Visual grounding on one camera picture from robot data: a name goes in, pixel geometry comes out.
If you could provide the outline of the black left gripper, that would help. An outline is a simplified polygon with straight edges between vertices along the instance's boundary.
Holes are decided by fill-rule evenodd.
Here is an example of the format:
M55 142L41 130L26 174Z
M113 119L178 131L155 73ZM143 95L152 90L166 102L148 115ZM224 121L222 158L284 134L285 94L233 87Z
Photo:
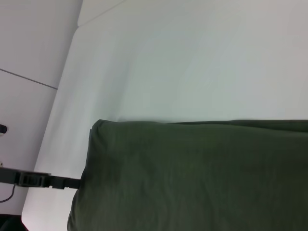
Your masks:
M12 168L0 168L0 182L18 184L29 188L78 189L79 179L51 176L50 173L30 172Z

